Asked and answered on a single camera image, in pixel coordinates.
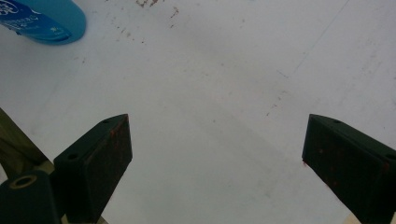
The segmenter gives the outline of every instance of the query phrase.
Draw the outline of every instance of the blue bottle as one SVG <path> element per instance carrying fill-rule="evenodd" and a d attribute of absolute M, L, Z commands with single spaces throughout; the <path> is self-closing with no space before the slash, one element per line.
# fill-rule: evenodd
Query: blue bottle
<path fill-rule="evenodd" d="M 80 39 L 86 25 L 84 13 L 71 0 L 0 0 L 0 23 L 48 45 Z"/>

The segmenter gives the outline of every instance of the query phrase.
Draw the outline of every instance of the white table surface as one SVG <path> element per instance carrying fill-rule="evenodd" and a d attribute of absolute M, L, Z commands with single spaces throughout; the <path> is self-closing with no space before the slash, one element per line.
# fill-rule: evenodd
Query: white table surface
<path fill-rule="evenodd" d="M 151 1 L 78 0 L 66 46 L 1 27 L 0 106 L 51 160 L 129 114 L 111 224 L 342 223 L 303 166 L 308 115 L 396 148 L 396 1 Z"/>

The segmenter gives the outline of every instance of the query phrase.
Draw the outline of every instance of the scratch mark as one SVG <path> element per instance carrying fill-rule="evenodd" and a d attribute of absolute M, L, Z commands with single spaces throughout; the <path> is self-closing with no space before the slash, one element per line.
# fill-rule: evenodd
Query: scratch mark
<path fill-rule="evenodd" d="M 175 12 L 174 12 L 174 14 L 171 16 L 171 19 L 174 18 L 174 17 L 178 14 L 178 8 L 177 8 L 177 7 L 174 7 L 174 10 L 175 10 Z"/>
<path fill-rule="evenodd" d="M 280 74 L 282 77 L 289 78 L 288 76 L 286 76 L 285 74 L 283 74 L 281 71 L 279 71 L 279 70 L 276 70 L 276 71 L 277 71 L 277 73 Z"/>
<path fill-rule="evenodd" d="M 311 48 L 309 49 L 309 51 L 305 54 L 305 56 L 301 59 L 300 63 L 297 65 L 297 67 L 294 69 L 293 74 L 295 74 L 298 69 L 300 68 L 300 66 L 305 62 L 306 58 L 309 56 L 309 53 L 312 51 L 312 49 L 315 48 L 315 46 L 317 45 L 317 43 L 320 41 L 320 39 L 326 34 L 326 32 L 329 30 L 329 28 L 332 26 L 332 24 L 335 22 L 335 20 L 337 19 L 337 17 L 341 14 L 341 12 L 344 10 L 344 8 L 347 6 L 348 2 L 350 0 L 346 0 L 346 2 L 344 3 L 344 5 L 341 7 L 341 9 L 337 12 L 337 14 L 335 14 L 334 18 L 332 18 L 332 21 L 330 21 L 330 23 L 327 25 L 327 27 L 324 29 L 324 31 L 321 33 L 320 37 L 315 41 L 315 43 L 311 46 Z"/>

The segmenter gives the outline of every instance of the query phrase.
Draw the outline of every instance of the white surface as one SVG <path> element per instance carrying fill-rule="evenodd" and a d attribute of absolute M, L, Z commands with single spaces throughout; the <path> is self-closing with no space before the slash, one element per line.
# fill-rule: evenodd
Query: white surface
<path fill-rule="evenodd" d="M 71 45 L 1 28 L 0 104 L 51 159 L 130 115 L 109 223 L 342 223 L 301 160 L 308 115 L 396 147 L 395 1 L 78 4 Z"/>

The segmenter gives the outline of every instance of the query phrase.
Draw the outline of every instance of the screw hole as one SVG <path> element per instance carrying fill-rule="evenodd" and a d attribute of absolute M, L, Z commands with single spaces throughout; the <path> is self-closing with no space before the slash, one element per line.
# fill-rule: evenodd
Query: screw hole
<path fill-rule="evenodd" d="M 387 154 L 385 157 L 390 159 L 390 160 L 395 160 L 396 161 L 396 156 L 395 155 Z"/>
<path fill-rule="evenodd" d="M 76 158 L 78 158 L 78 154 L 77 154 L 77 153 L 70 154 L 70 155 L 67 157 L 67 159 L 69 159 L 70 161 L 73 161 L 73 160 L 75 160 Z"/>
<path fill-rule="evenodd" d="M 35 183 L 36 180 L 37 180 L 36 175 L 25 175 L 14 180 L 11 184 L 9 184 L 9 187 L 11 189 L 23 189 Z"/>

